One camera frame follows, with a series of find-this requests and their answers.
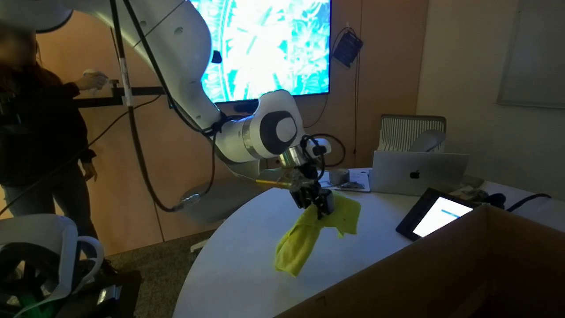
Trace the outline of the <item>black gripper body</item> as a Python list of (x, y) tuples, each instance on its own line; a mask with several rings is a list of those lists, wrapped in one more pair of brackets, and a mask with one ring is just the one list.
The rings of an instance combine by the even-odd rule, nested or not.
[(311, 165), (299, 169), (299, 177), (292, 183), (290, 195), (302, 209), (315, 206), (320, 220), (336, 211), (334, 193), (320, 184), (320, 174)]

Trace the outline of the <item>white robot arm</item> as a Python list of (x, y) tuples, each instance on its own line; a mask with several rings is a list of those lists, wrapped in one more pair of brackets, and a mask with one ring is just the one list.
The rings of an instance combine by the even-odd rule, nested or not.
[(263, 93), (244, 119), (228, 117), (207, 96), (212, 38), (189, 0), (0, 0), (0, 24), (30, 34), (53, 33), (75, 13), (110, 25), (145, 59), (179, 117), (211, 140), (235, 176), (285, 188), (299, 207), (315, 207), (322, 218), (336, 211), (332, 192), (320, 184), (322, 144), (306, 135), (290, 93)]

